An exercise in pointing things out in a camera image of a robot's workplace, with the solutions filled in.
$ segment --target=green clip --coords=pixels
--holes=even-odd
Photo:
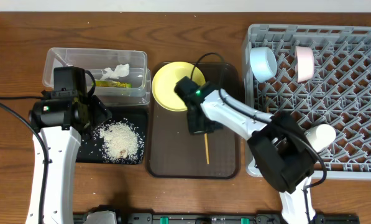
[[[168,217],[160,217],[160,224],[168,224]]]
[[[249,224],[249,219],[248,218],[242,218],[240,220],[240,224]]]

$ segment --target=pile of rice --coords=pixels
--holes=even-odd
[[[121,159],[138,159],[138,148],[144,147],[144,142],[135,131],[137,128],[127,119],[124,119],[124,122],[101,126],[96,133],[104,139],[103,148],[100,149],[103,151],[103,157],[113,163]]]

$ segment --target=clear plastic container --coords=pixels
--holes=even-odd
[[[57,67],[80,67],[89,70],[98,80],[102,77],[105,68],[114,70],[120,64],[130,65],[129,75],[119,80],[122,83],[130,83],[132,88],[97,86],[94,94],[102,98],[102,101],[108,105],[121,104],[118,99],[115,99],[116,96],[120,96],[122,99],[134,97],[134,99],[126,99],[126,102],[133,101],[136,105],[149,103],[150,91],[147,92],[150,89],[150,75],[148,81],[147,54],[141,51],[51,48],[47,53],[44,66],[43,85],[53,87],[53,71]],[[86,82],[88,89],[90,89],[92,82],[89,76],[86,76]]]

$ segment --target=plastic grid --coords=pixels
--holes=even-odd
[[[289,111],[304,129],[330,124],[337,137],[321,153],[327,169],[371,172],[371,27],[256,24],[248,35],[246,67],[250,47],[269,47],[278,72],[259,83],[247,70],[247,104],[273,114]],[[314,53],[314,77],[303,83],[296,81],[295,46]]]

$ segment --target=chopstick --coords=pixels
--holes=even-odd
[[[209,146],[208,146],[208,135],[204,134],[204,147],[206,148],[206,160],[209,165]]]

